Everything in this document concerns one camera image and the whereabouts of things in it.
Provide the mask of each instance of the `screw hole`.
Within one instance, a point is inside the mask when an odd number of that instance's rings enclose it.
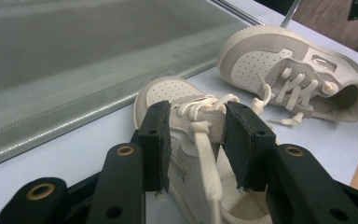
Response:
[[[31,201],[41,200],[48,197],[55,189],[55,186],[50,183],[40,184],[28,191],[27,199]]]
[[[128,156],[130,154],[132,154],[132,152],[134,151],[133,147],[120,147],[116,153],[119,156]]]
[[[288,147],[286,149],[286,152],[292,156],[301,157],[304,156],[304,152],[301,149],[294,148],[294,147]]]
[[[345,214],[343,211],[337,209],[337,208],[331,208],[330,209],[330,214],[335,217],[338,220],[341,221],[347,221],[348,220],[348,216],[347,214]]]
[[[110,219],[117,218],[123,213],[123,208],[120,206],[113,206],[106,211],[106,216]]]

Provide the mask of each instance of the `shoe tongue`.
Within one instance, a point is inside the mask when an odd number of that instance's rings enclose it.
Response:
[[[181,97],[177,100],[173,100],[171,102],[171,106],[173,105],[182,105],[184,103],[188,103],[188,102],[192,102],[192,101],[197,101],[197,100],[201,100],[201,99],[205,99],[205,95],[191,95],[191,96],[185,96],[185,97]]]
[[[183,97],[178,100],[172,101],[173,105],[181,105],[183,103],[196,101],[198,99],[203,99],[205,95],[195,95]],[[170,127],[171,129],[175,129],[176,131],[180,131],[186,133],[187,137],[194,141],[194,133],[189,130],[188,126],[193,122],[189,119],[188,113],[186,112],[182,117],[177,115],[178,108],[172,108],[172,112],[170,114]],[[208,121],[211,123],[209,127],[210,133],[208,134],[211,143],[221,143],[223,141],[223,131],[225,128],[225,113],[220,110],[206,110],[200,109],[196,122],[200,121]]]

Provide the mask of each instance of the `shoelace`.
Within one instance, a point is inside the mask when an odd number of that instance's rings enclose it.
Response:
[[[292,69],[287,67],[283,70],[281,77],[283,79],[287,79],[290,77],[291,72]],[[261,112],[263,112],[264,106],[269,103],[269,100],[272,95],[270,85],[267,84],[264,78],[262,78],[261,76],[260,79],[264,82],[264,99],[259,100],[257,98],[254,98],[254,101],[252,103],[252,109],[258,116],[260,116]],[[312,95],[312,92],[318,86],[318,80],[313,79],[307,87],[303,88],[300,84],[304,79],[304,74],[298,74],[293,80],[287,79],[281,90],[276,95],[275,101],[277,103],[281,103],[284,97],[288,96],[289,101],[287,102],[286,109],[292,110],[296,104],[301,104],[305,108],[309,107],[310,97]],[[334,82],[325,81],[325,83],[322,85],[322,91],[327,95],[334,95],[338,92],[338,86]],[[302,112],[298,112],[290,119],[270,119],[269,121],[281,123],[283,125],[296,126],[301,123],[303,116],[304,114]]]
[[[188,117],[192,121],[189,129],[194,133],[194,141],[200,161],[201,178],[205,188],[205,197],[210,204],[211,223],[213,224],[222,223],[220,203],[223,199],[223,189],[217,172],[211,141],[208,137],[209,128],[212,124],[208,121],[196,122],[196,120],[202,108],[226,112],[225,103],[228,101],[239,102],[240,99],[233,94],[228,94],[220,99],[212,95],[206,95],[203,98],[173,106],[178,108],[176,113],[179,117],[182,117],[187,111]]]
[[[194,101],[184,103],[182,105],[174,105],[173,107],[179,107],[176,112],[179,117],[182,117],[189,108],[188,117],[191,121],[196,121],[199,111],[202,108],[206,110],[220,110],[226,112],[225,104],[228,101],[239,102],[240,99],[233,94],[227,94],[220,99],[216,98],[213,95],[206,95],[203,98],[199,98]]]

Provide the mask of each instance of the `metal rod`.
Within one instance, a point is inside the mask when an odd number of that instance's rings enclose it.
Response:
[[[295,2],[292,4],[289,11],[287,12],[286,17],[284,18],[284,20],[281,24],[281,27],[287,28],[290,20],[293,18],[293,15],[295,15],[296,10],[297,10],[298,6],[300,5],[300,3],[301,3],[301,0],[295,0]]]
[[[218,6],[224,8],[225,10],[231,12],[232,14],[236,15],[240,19],[250,23],[251,25],[266,25],[264,22],[256,19],[255,17],[249,15],[248,13],[240,10],[237,7],[234,7],[230,3],[226,2],[225,0],[211,0],[211,2],[217,4]]]

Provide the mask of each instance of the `brown floor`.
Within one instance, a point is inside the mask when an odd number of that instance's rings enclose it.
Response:
[[[303,0],[293,20],[358,52],[358,20],[348,21],[351,2]]]

